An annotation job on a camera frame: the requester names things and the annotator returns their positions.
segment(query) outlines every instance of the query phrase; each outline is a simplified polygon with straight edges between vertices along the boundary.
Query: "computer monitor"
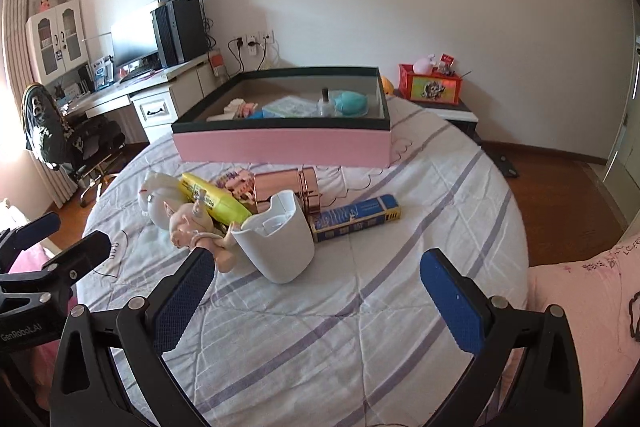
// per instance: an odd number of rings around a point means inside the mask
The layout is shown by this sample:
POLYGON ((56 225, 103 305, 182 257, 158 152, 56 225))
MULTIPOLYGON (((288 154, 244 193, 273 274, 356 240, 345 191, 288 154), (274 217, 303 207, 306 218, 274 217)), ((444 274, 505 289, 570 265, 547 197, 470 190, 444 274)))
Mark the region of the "computer monitor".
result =
POLYGON ((121 68, 158 52, 151 12, 158 8, 153 2, 119 20, 111 27, 113 58, 121 68))

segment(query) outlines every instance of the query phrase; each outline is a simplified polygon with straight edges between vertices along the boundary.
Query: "metal screw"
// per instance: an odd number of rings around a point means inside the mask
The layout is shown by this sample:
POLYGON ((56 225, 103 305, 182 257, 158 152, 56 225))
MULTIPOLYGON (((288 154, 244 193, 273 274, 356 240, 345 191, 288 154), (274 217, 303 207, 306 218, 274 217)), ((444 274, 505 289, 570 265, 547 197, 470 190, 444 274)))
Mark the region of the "metal screw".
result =
POLYGON ((500 295, 494 295, 491 297, 491 304, 494 305, 494 308, 503 310, 509 305, 509 301, 500 295))
POLYGON ((144 297, 133 297, 130 301, 129 301, 129 308, 132 310, 139 310, 140 308, 142 308, 142 306, 145 305, 145 298, 144 297))
POLYGON ((549 312, 554 316, 557 317, 558 319, 562 316, 564 316, 564 310, 558 306, 557 304, 551 304, 550 308, 549 308, 549 312))
POLYGON ((78 304, 78 306, 74 306, 73 309, 71 310, 72 317, 79 317, 83 313, 84 313, 84 306, 82 306, 81 304, 78 304))

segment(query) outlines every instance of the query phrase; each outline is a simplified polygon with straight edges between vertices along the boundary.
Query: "office chair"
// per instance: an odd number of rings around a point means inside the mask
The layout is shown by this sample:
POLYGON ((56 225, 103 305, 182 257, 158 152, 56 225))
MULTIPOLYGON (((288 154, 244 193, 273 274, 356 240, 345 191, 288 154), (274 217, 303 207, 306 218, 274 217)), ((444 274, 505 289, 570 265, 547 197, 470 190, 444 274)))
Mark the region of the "office chair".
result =
POLYGON ((108 172, 123 158, 125 136, 116 122, 108 121, 103 116, 85 120, 75 129, 83 136, 83 160, 67 174, 76 183, 84 181, 86 184, 86 188, 80 194, 80 206, 85 207, 85 197, 94 187, 95 201, 98 201, 109 183, 117 177, 117 174, 108 172))
POLYGON ((69 125, 42 84, 27 87, 22 97, 22 128, 27 149, 52 170, 62 168, 86 195, 95 187, 96 201, 117 174, 107 174, 122 157, 125 136, 120 126, 103 116, 69 125))

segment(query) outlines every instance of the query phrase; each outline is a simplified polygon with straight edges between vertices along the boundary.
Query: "black computer tower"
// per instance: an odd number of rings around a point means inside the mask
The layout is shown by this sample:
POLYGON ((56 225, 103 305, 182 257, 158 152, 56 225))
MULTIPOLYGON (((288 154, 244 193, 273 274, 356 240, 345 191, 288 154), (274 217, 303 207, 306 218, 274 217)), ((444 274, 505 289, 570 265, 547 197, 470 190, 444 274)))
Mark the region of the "black computer tower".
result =
POLYGON ((209 45, 199 1, 173 0, 166 6, 178 63, 189 62, 207 53, 209 45))
POLYGON ((171 34, 171 22, 166 6, 156 8, 151 12, 154 21, 154 32, 156 33, 156 44, 158 45, 158 55, 163 68, 170 68, 178 65, 178 57, 175 54, 174 38, 171 34))
POLYGON ((153 11, 156 43, 162 66, 182 64, 207 53, 198 0, 172 0, 153 11))

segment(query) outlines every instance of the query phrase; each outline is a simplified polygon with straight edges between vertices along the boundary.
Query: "desk drawer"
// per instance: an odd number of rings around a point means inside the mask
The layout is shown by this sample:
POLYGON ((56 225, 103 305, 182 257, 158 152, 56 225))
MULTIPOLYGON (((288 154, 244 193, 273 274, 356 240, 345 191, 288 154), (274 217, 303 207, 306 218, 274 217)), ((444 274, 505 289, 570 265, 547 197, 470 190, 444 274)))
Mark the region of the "desk drawer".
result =
POLYGON ((152 94, 133 101, 142 127, 174 123, 178 119, 171 93, 152 94))

